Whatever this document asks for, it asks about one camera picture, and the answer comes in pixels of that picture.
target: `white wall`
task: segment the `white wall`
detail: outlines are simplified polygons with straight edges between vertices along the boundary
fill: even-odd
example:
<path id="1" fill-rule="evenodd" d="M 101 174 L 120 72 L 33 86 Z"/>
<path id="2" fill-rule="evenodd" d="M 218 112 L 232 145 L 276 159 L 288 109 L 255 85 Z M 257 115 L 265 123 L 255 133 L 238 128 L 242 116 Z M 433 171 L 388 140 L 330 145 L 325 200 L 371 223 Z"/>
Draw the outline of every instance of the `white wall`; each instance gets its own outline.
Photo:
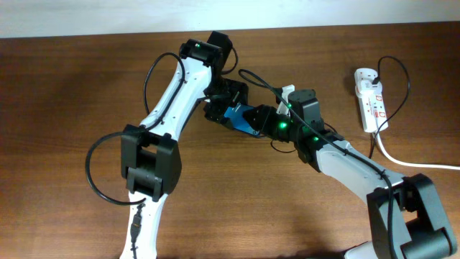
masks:
<path id="1" fill-rule="evenodd" d="M 0 0 L 0 37 L 453 20 L 459 0 Z"/>

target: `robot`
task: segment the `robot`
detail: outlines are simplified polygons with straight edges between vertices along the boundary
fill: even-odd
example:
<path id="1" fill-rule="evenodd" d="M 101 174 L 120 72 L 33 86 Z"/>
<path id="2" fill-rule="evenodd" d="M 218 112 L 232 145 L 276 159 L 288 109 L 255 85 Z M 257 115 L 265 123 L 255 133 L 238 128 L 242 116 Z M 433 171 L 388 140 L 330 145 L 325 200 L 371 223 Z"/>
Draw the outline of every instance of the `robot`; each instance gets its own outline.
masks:
<path id="1" fill-rule="evenodd" d="M 406 177 L 390 171 L 357 152 L 337 132 L 326 129 L 314 90 L 296 91 L 292 85 L 273 88 L 252 72 L 240 70 L 249 82 L 273 91 L 279 104 L 278 108 L 248 105 L 248 86 L 222 76 L 232 49 L 227 35 L 212 32 L 206 42 L 189 40 L 182 44 L 179 55 L 160 56 L 149 74 L 165 55 L 173 55 L 178 66 L 157 106 L 149 111 L 144 89 L 148 116 L 140 126 L 127 125 L 123 132 L 102 137 L 88 152 L 86 176 L 91 188 L 107 201 L 130 206 L 121 259 L 157 257 L 161 211 L 182 169 L 180 133 L 202 101 L 206 102 L 205 117 L 211 122 L 254 137 L 294 142 L 304 163 L 335 178 L 367 204 L 372 241 L 343 252 L 343 258 L 445 258 L 456 252 L 454 232 L 427 176 Z M 105 196 L 89 173 L 94 149 L 115 136 L 121 136 L 121 176 L 126 179 L 130 202 Z M 145 150 L 149 145 L 154 145 L 157 152 Z M 405 222 L 404 210 L 417 212 L 417 218 Z"/>

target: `white power strip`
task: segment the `white power strip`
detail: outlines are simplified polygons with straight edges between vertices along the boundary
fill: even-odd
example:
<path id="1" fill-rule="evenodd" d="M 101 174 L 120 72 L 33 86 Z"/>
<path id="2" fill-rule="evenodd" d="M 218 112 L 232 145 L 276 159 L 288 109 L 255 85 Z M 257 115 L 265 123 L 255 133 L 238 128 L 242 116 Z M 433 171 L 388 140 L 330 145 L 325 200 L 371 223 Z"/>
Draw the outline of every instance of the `white power strip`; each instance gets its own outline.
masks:
<path id="1" fill-rule="evenodd" d="M 371 68 L 360 68 L 354 73 L 354 81 L 356 83 L 354 89 L 356 91 L 356 95 L 358 96 L 359 108 L 361 109 L 362 126 L 365 132 L 372 133 L 374 136 L 378 127 L 387 120 L 387 114 L 385 112 L 385 105 L 383 104 L 382 97 L 382 83 L 379 81 L 376 85 L 372 84 L 376 77 L 377 72 Z M 380 132 L 386 128 L 388 128 L 388 122 L 385 122 L 380 129 Z M 383 155 L 393 163 L 416 168 L 460 170 L 460 166 L 454 165 L 420 164 L 399 161 L 388 154 L 383 146 L 380 133 L 376 137 L 376 141 L 379 144 L 379 148 Z"/>
<path id="2" fill-rule="evenodd" d="M 377 131 L 377 124 L 382 125 L 387 120 L 385 105 L 383 104 L 382 83 L 372 85 L 377 77 L 377 72 L 371 68 L 360 68 L 354 73 L 356 86 L 354 90 L 359 100 L 361 109 L 362 126 L 365 132 Z M 388 123 L 382 126 L 380 131 L 388 128 Z"/>

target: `white plastic part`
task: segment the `white plastic part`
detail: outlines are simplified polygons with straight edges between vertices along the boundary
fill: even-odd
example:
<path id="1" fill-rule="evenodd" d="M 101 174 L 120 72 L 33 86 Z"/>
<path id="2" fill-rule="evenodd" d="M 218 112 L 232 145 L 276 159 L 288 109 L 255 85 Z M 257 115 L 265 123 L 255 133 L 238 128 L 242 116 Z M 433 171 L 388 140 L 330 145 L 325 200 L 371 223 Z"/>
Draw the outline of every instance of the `white plastic part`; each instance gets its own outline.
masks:
<path id="1" fill-rule="evenodd" d="M 368 157 L 356 151 L 348 141 L 337 140 L 334 144 L 347 149 L 350 153 L 360 156 L 377 166 L 380 170 L 385 169 L 383 166 L 370 160 Z M 350 155 L 345 155 L 333 146 L 327 144 L 316 152 L 318 167 L 325 175 L 335 178 L 345 185 L 350 191 L 356 194 L 365 204 L 367 204 L 366 195 L 372 193 L 376 188 L 388 188 L 387 183 L 380 175 L 358 161 Z M 392 183 L 392 186 L 403 182 L 404 175 L 390 170 L 385 170 L 385 174 Z"/>
<path id="2" fill-rule="evenodd" d="M 353 247 L 346 251 L 344 255 L 345 259 L 379 259 L 374 251 L 372 242 L 365 242 L 362 245 Z"/>
<path id="3" fill-rule="evenodd" d="M 155 259 L 157 257 L 157 233 L 158 225 L 160 224 L 161 211 L 165 204 L 167 194 L 163 194 L 158 202 L 154 202 L 151 196 L 141 194 L 136 191 L 133 194 L 129 193 L 130 201 L 139 201 L 145 198 L 145 207 L 142 208 L 141 230 L 136 240 L 137 259 Z M 133 252 L 131 251 L 131 223 L 134 215 L 137 213 L 137 205 L 130 206 L 128 233 L 126 234 L 126 242 L 124 244 L 123 253 L 120 259 L 132 259 Z"/>
<path id="4" fill-rule="evenodd" d="M 419 163 L 407 163 L 407 162 L 402 162 L 397 160 L 396 158 L 393 158 L 386 149 L 383 147 L 382 139 L 380 139 L 380 134 L 377 136 L 377 143 L 379 144 L 380 151 L 382 151 L 382 154 L 387 157 L 389 160 L 391 160 L 393 163 L 397 163 L 398 165 L 404 165 L 404 166 L 410 166 L 410 167 L 416 167 L 416 168 L 438 168 L 438 169 L 448 169 L 448 170 L 460 170 L 460 166 L 454 166 L 454 165 L 434 165 L 434 164 L 419 164 Z"/>
<path id="5" fill-rule="evenodd" d="M 382 83 L 372 85 L 377 77 L 377 72 L 371 68 L 360 68 L 354 73 L 356 83 L 354 90 L 359 100 L 361 109 L 362 126 L 365 132 L 376 132 L 377 125 L 381 125 L 387 119 L 387 112 L 382 97 Z M 388 122 L 380 131 L 388 128 Z"/>
<path id="6" fill-rule="evenodd" d="M 294 92 L 294 91 L 295 91 L 295 86 L 294 85 L 283 86 L 282 87 L 281 97 L 284 100 L 288 100 L 289 94 Z M 280 105 L 278 105 L 278 109 L 277 109 L 276 113 L 289 115 L 289 109 L 286 107 L 285 103 L 280 102 Z"/>
<path id="7" fill-rule="evenodd" d="M 162 122 L 150 130 L 150 132 L 159 136 L 169 133 L 171 134 L 171 138 L 177 141 L 179 141 L 183 126 L 193 111 L 196 102 L 205 98 L 203 91 L 209 86 L 212 78 L 211 67 L 205 67 L 203 61 L 186 58 L 182 59 L 182 62 L 185 67 L 185 82 L 180 88 L 178 95 L 174 98 Z M 166 109 L 167 103 L 179 86 L 181 77 L 182 68 L 178 63 L 170 85 L 167 87 L 157 106 L 142 120 L 141 124 L 146 127 L 154 124 L 164 109 Z"/>

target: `wooden surface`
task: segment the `wooden surface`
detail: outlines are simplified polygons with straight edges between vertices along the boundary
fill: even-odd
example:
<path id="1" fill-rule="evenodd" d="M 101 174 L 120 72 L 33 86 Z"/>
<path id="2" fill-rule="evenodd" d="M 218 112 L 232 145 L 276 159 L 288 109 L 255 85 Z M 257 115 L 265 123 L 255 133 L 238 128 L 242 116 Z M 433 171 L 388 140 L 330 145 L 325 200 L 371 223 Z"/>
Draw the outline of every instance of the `wooden surface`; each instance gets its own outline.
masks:
<path id="1" fill-rule="evenodd" d="M 383 55 L 408 67 L 413 90 L 382 134 L 388 152 L 404 161 L 459 164 L 460 23 L 395 24 L 230 31 L 239 68 L 274 86 L 313 88 L 323 118 L 360 152 L 362 130 L 353 72 L 376 68 Z M 209 32 L 0 40 L 0 258 L 117 258 L 128 209 L 90 190 L 83 162 L 100 136 L 145 117 L 142 83 L 152 61 Z M 149 85 L 159 100 L 175 61 L 162 61 Z M 237 73 L 229 78 L 241 80 Z M 403 72 L 382 65 L 385 103 L 403 99 Z M 253 105 L 276 105 L 251 86 Z M 340 251 L 370 239 L 366 206 L 295 153 L 277 153 L 257 140 L 208 122 L 199 107 L 180 138 L 182 176 L 162 213 L 161 258 L 276 258 Z M 289 150 L 292 144 L 277 145 Z M 94 181 L 127 199 L 119 140 L 96 151 Z M 382 165 L 437 186 L 457 239 L 460 172 L 406 168 L 380 152 Z"/>

